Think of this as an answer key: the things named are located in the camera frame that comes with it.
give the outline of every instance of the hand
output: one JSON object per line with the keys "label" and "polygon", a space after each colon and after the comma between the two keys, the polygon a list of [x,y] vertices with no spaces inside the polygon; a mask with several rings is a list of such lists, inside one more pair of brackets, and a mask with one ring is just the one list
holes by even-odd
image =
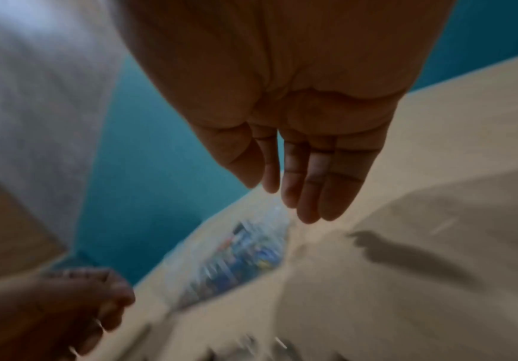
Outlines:
{"label": "hand", "polygon": [[0,283],[0,361],[75,360],[103,331],[116,329],[134,303],[114,271],[75,269]]}
{"label": "hand", "polygon": [[215,160],[313,223],[351,204],[454,0],[109,0]]}

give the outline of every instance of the blue wall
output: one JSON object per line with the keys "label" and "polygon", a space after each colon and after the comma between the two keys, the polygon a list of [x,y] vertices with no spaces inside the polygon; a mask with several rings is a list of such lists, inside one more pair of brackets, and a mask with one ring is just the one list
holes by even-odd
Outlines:
{"label": "blue wall", "polygon": [[[414,89],[515,55],[518,0],[461,0]],[[128,59],[89,181],[77,251],[135,282],[245,192]]]}

